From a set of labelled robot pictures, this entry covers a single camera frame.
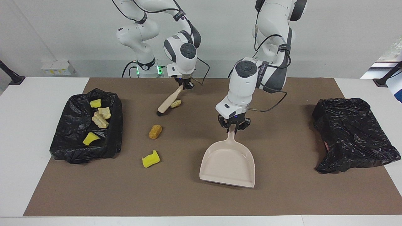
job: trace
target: white robot link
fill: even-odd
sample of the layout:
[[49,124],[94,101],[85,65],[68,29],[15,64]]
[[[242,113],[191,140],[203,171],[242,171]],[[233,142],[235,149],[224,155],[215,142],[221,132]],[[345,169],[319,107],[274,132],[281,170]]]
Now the white robot link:
[[177,34],[164,41],[166,56],[173,61],[167,66],[168,76],[175,78],[184,89],[191,89],[194,84],[190,79],[197,62],[196,49],[200,46],[201,36],[191,24],[185,12],[176,0],[119,0],[116,7],[133,24],[123,26],[117,31],[121,44],[130,47],[137,55],[139,77],[155,77],[160,74],[151,47],[144,43],[159,35],[155,21],[148,18],[147,13],[166,12],[182,27]]
[[[287,67],[291,63],[290,45],[293,38],[289,21],[297,21],[304,14],[307,0],[257,0],[257,20],[253,29],[253,58],[239,60],[232,69],[227,96],[216,105],[218,121],[227,128],[234,124],[244,130],[251,121],[248,110],[266,112],[278,105],[286,96],[282,91],[286,82]],[[255,88],[269,93],[282,92],[284,96],[268,110],[249,109]]]

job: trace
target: dustpan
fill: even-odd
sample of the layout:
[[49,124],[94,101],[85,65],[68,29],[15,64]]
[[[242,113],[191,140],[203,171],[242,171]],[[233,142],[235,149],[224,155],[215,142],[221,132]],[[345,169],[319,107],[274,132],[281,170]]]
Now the dustpan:
[[212,144],[204,154],[200,179],[239,187],[254,187],[255,165],[250,150],[234,140],[234,126],[228,138]]

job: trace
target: black plastic bag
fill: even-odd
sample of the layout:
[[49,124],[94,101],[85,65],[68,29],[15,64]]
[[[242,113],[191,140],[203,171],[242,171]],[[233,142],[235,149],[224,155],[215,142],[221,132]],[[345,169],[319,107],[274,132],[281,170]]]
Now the black plastic bag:
[[313,118],[328,151],[316,168],[320,173],[381,166],[401,159],[370,105],[362,99],[322,99]]
[[[91,119],[96,108],[90,102],[101,99],[102,107],[109,107],[111,118],[106,129],[99,128]],[[82,143],[89,132],[100,140],[90,146]],[[50,147],[50,153],[56,160],[66,160],[79,164],[95,158],[112,158],[121,150],[123,136],[123,111],[117,94],[94,89],[88,94],[74,95],[64,107],[56,133]]]

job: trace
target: table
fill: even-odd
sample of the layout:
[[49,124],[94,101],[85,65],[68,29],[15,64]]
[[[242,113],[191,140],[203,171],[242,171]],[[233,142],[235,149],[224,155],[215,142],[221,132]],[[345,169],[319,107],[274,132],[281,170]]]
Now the table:
[[[87,78],[27,78],[20,86],[9,87],[0,96],[1,128],[0,144],[0,224],[8,225],[68,225],[89,224],[117,225],[125,223],[184,225],[397,225],[402,216],[253,216],[253,217],[96,217],[96,218],[20,218],[33,194],[50,154],[39,153],[41,149],[49,149],[51,138],[58,122],[58,115],[67,99],[77,93],[82,93]],[[387,89],[377,88],[370,80],[336,79],[336,82],[346,98],[359,97],[366,100],[372,107],[381,127],[397,149],[402,150],[399,139],[401,131],[402,105]],[[32,111],[38,104],[41,109]],[[30,113],[30,119],[24,119]],[[15,123],[22,119],[29,125]],[[402,190],[402,163],[395,162],[386,169],[398,188]]]

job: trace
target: brown table surface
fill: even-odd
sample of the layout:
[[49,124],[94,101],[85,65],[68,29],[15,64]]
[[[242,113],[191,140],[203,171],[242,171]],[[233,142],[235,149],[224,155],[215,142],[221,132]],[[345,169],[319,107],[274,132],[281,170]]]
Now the brown table surface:
[[[228,82],[209,79],[185,90],[183,104],[158,117],[157,107],[176,90],[173,80],[91,78],[84,93],[100,88],[122,100],[122,151],[81,165],[51,159],[24,216],[402,214],[402,198],[383,166],[314,170],[325,149],[311,114],[319,99],[343,98],[334,79],[289,78],[288,97],[277,108],[247,113],[251,125],[236,140],[254,156],[255,188],[199,180],[204,152],[227,136],[215,105]],[[256,90],[252,107],[265,109],[280,98]],[[157,140],[148,138],[153,124],[164,127]],[[153,149],[161,162],[144,168],[141,157]]]

